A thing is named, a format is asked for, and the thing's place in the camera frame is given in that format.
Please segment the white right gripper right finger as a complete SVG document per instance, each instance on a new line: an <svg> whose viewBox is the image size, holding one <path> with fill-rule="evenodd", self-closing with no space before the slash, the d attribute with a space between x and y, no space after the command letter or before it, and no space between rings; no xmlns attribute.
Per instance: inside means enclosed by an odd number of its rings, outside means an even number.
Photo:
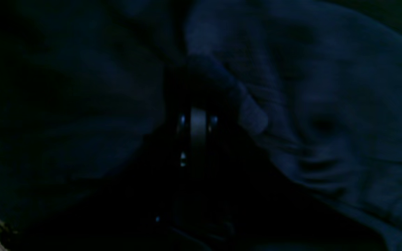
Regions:
<svg viewBox="0 0 402 251"><path fill-rule="evenodd" d="M206 175L225 206L230 251L386 251L379 234L314 199L222 114L202 111Z"/></svg>

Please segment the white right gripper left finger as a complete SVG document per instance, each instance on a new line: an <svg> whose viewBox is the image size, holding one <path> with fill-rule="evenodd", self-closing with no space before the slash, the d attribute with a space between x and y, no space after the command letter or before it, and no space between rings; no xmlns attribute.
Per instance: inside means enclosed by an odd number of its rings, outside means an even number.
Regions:
<svg viewBox="0 0 402 251"><path fill-rule="evenodd" d="M191 108L179 108L146 139L138 155L105 178L79 179L96 188L81 202L26 229L21 251L177 251L174 207L185 181Z"/></svg>

